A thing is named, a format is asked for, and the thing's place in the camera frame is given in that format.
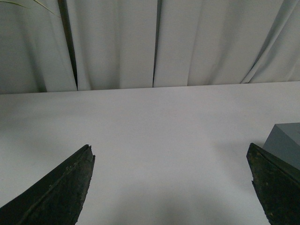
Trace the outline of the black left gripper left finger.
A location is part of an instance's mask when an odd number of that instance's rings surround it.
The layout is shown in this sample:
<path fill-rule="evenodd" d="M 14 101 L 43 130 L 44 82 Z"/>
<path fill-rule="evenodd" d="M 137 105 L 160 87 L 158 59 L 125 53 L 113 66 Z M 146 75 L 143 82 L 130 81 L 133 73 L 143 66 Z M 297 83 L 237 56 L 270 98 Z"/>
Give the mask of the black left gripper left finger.
<path fill-rule="evenodd" d="M 74 225 L 88 193 L 95 155 L 84 145 L 0 209 L 2 225 Z"/>

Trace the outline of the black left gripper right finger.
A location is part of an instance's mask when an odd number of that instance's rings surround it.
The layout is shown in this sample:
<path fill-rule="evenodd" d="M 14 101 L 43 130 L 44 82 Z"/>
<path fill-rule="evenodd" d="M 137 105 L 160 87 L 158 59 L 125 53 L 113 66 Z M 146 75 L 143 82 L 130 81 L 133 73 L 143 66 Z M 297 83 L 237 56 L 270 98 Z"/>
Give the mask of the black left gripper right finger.
<path fill-rule="evenodd" d="M 300 223 L 300 171 L 251 143 L 247 161 L 257 198 L 271 225 Z"/>

